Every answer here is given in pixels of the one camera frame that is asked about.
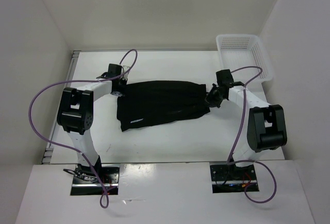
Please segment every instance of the purple cable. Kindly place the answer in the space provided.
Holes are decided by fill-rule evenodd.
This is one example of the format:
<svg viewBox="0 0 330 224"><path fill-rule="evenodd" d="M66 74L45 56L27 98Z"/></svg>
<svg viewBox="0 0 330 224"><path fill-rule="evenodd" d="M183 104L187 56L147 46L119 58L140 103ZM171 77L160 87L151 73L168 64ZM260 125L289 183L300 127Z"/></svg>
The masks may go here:
<svg viewBox="0 0 330 224"><path fill-rule="evenodd" d="M72 82L103 82L103 81L112 81L112 80L115 80L117 78L120 78L122 77L123 75L125 75L126 73L130 72L130 70L133 68L133 66L135 65L136 63L136 60L138 59L138 51L135 50L135 49L131 49L129 50L122 58L122 60L120 61L120 63L123 62L123 60L126 58L126 56L130 53L134 51L135 52L135 59L134 59L134 62L132 63L132 65L127 69L127 71L125 71L124 73L122 73L121 75L119 76L116 76L116 77L112 77L112 78L109 78L109 79L104 79L104 80L70 80L70 81L60 81L60 82L56 82L56 83L53 83L49 86L46 86L44 87L42 90L40 90L36 95L35 97L33 97L31 103L30 103L30 106L29 106L29 111L28 111L28 116L29 116L29 122L30 122L30 125L32 127L32 130L35 132L35 134L37 134L38 137L40 137L41 139L43 139L44 141L46 142L49 142L50 144L54 144L54 145L57 145L57 146L60 146L60 147L64 147L64 148L68 148L68 149L71 149L71 150L74 150L78 153L81 154L82 157L84 157L84 159L87 161L87 163L89 164L92 172L95 174L97 180L99 181L101 187L102 187L102 190L103 190L103 194L100 198L100 205L102 208L106 209L108 206L109 206L109 196L107 194L107 192L111 189L106 189L102 180L100 179L100 177L98 176L96 170L94 169L92 163L88 160L88 158L79 150L79 149L76 149L74 147L71 147L71 146L68 146L68 145L64 145L64 144L60 144L60 143L56 143L56 142L53 142L49 139L47 139L46 137L44 137L42 134L39 133L39 131L35 128L35 125L33 124L33 121L32 121L32 107L33 107L33 104L34 102L36 101L36 99L38 98L38 96L40 94L42 94L43 92L45 92L47 89L51 88L51 87L54 87L54 86L57 86L57 85L60 85L60 84L65 84L65 83L72 83ZM106 196L106 200L107 200L107 203L106 205L103 205L102 204L102 199L103 197Z"/></svg>
<svg viewBox="0 0 330 224"><path fill-rule="evenodd" d="M244 70L244 69L246 69L246 68L257 68L257 69L260 70L260 72L259 72L256 76L254 76L254 77L252 77L250 80L248 80L248 81L245 83L245 85L244 85L244 88L243 88L243 111L242 111L242 119L241 119L241 123L240 123L239 129L238 129L238 132L237 132L237 135L236 135L236 138L235 138L235 141L234 141L233 147L232 147L232 149L231 149L231 151L230 151L230 153L229 153L228 159L227 159L227 165L234 165L234 164L236 164L236 163L240 163L240 162L252 162L252 163L257 163L257 164L259 164L259 165L264 166L264 167L268 170L268 172L270 173L270 175L272 176L273 181L274 181L274 192L273 192L273 194L272 194L268 199L266 199L266 200L264 200L264 201L257 201L257 200L252 199L251 197L248 196L246 190L248 189L248 187L250 187L251 185L254 185L254 184L256 184L256 183L252 183L252 184L247 185L247 186L244 188L244 193L245 193L246 197L248 198L248 200L250 200L250 201L252 201L252 202L255 202L255 203L266 203L266 202L269 202L270 200L272 200L272 199L274 198L274 196L275 196L275 194L276 194L276 191L277 191L277 183L276 183L276 179L275 179L275 176L274 176L273 172L269 169L269 167L268 167L267 165L263 164L263 163L260 162L260 161L254 161L254 160L240 160L240 161L230 162L230 160L233 158L234 150L235 150L235 148L236 148L236 146L237 146L237 143L238 143L238 140L239 140L239 138L240 138L240 136L241 136L242 129L243 129L243 125L244 125L245 111L246 111L246 89L245 89L245 88L246 88L246 86L247 86L251 81L253 81L254 79L256 79L256 78L257 78L258 76L260 76L261 73L262 73L262 68L257 67L257 66L246 66L246 67L238 68L238 69L232 71L231 73L234 73L234 72L236 72L236 71L240 71L240 70Z"/></svg>

